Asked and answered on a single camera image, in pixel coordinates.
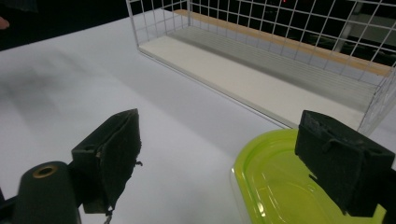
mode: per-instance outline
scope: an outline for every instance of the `wooden edge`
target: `wooden edge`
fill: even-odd
[[[185,9],[179,9],[175,10],[175,13],[182,15],[182,16],[188,16],[189,11]],[[197,21],[203,21],[212,25],[217,25],[218,27],[226,28],[228,30],[235,31],[240,34],[244,35],[250,35],[255,38],[259,38],[265,41],[269,41],[272,43],[276,43],[278,45],[283,45],[291,49],[297,49],[302,52],[308,53],[308,54],[313,54],[315,56],[318,56],[320,58],[326,59],[326,60],[331,60],[334,62],[338,62],[341,64],[346,64],[351,67],[358,68],[363,71],[368,71],[374,74],[377,74],[379,76],[387,77],[390,73],[390,66],[381,64],[381,63],[374,63],[370,62],[364,59],[356,58],[353,56],[349,56],[343,53],[339,52],[334,52],[328,49],[323,49],[319,47],[315,47],[309,44],[305,44],[302,42],[298,42],[292,39],[287,39],[283,36],[278,36],[278,35],[272,35],[268,34],[259,30],[255,30],[252,28],[248,28],[246,26],[238,25],[232,22],[228,21],[222,21],[216,18],[212,18],[209,16],[201,15],[199,13],[195,12],[190,12],[190,16],[197,20]]]

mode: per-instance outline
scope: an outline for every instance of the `white wire basket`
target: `white wire basket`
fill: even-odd
[[[396,103],[394,0],[127,0],[138,48],[297,127],[370,133]]]

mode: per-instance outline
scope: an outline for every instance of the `white tabletop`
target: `white tabletop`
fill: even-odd
[[[233,162],[249,140],[279,127],[139,54],[127,19],[0,52],[6,198],[17,194],[25,171],[46,161],[69,163],[74,146],[130,108],[140,114],[144,166],[134,170],[112,223],[240,223]],[[395,134],[392,122],[396,116],[373,135],[384,146],[395,147],[382,139]]]

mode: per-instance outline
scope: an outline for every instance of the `screw hole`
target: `screw hole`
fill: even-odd
[[[34,178],[44,178],[44,177],[54,174],[57,170],[58,170],[58,167],[54,166],[54,165],[43,166],[43,167],[36,169],[33,172],[33,177]]]

